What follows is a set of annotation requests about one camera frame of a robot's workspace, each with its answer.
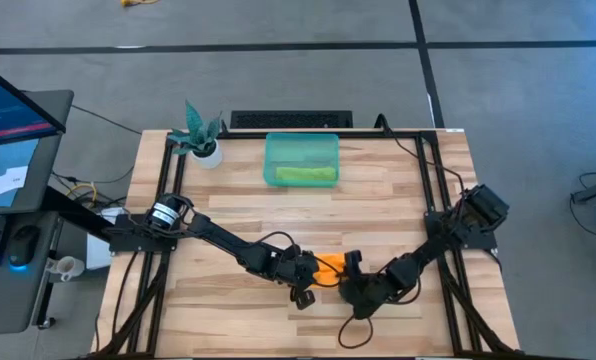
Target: monitor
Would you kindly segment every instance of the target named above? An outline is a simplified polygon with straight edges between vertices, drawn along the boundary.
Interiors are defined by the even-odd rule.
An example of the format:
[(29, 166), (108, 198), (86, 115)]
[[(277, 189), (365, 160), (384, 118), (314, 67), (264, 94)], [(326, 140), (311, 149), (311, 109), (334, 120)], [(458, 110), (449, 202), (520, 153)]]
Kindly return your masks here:
[(63, 124), (0, 77), (0, 144), (64, 131)]

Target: wooden table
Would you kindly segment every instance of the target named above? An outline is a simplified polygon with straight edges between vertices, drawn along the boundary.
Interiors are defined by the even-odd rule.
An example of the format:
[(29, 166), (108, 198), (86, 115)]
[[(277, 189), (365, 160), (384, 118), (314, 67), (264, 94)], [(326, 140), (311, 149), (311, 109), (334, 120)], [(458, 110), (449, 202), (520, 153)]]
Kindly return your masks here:
[[(134, 213), (144, 212), (154, 201), (166, 133), (143, 133), (127, 198), (127, 207)], [(438, 139), (444, 165), (459, 172), (466, 186), (475, 185), (465, 134), (438, 130)], [(401, 143), (415, 153), (413, 140)], [(267, 186), (262, 177), (264, 140), (221, 140), (221, 147), (223, 163), (213, 170), (199, 168), (188, 157), (181, 194), (191, 198), (198, 211), (245, 240), (283, 230), (316, 254), (359, 249), (365, 271), (378, 270), (426, 240), (418, 162), (393, 139), (341, 139), (341, 178), (333, 189)], [(174, 157), (170, 167), (169, 191), (176, 161)], [(429, 171), (435, 179), (433, 167)], [(432, 182), (438, 196), (437, 182)], [(447, 183), (455, 202), (457, 179), (447, 174)], [(271, 243), (284, 248), (286, 241), (278, 237)], [(99, 318), (102, 345), (110, 338), (130, 257), (118, 255), (111, 265)], [(464, 251), (464, 257), (476, 308), (504, 342), (517, 348), (497, 264), (482, 251)], [(141, 264), (139, 254), (124, 290), (118, 327), (134, 306)], [(287, 287), (245, 273), (231, 256), (201, 240), (180, 240), (171, 257), (156, 356), (451, 355), (435, 262), (427, 266), (421, 280), (422, 293), (416, 302), (381, 307), (372, 318), (373, 340), (346, 350), (337, 344), (337, 334), (351, 306), (341, 301), (337, 291), (315, 290), (316, 304), (298, 311), (289, 301)], [(469, 349), (464, 316), (456, 308), (463, 347)], [(145, 314), (138, 350), (145, 348), (151, 310)], [(366, 335), (367, 323), (353, 321), (343, 340), (353, 344)]]

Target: transparent green bin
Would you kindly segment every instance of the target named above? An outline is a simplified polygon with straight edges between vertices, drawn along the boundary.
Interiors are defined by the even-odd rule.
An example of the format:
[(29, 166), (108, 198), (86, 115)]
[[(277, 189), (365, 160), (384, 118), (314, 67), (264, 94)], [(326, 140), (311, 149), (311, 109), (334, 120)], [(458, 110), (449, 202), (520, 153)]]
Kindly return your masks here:
[(273, 186), (333, 187), (340, 164), (338, 136), (269, 133), (263, 176)]

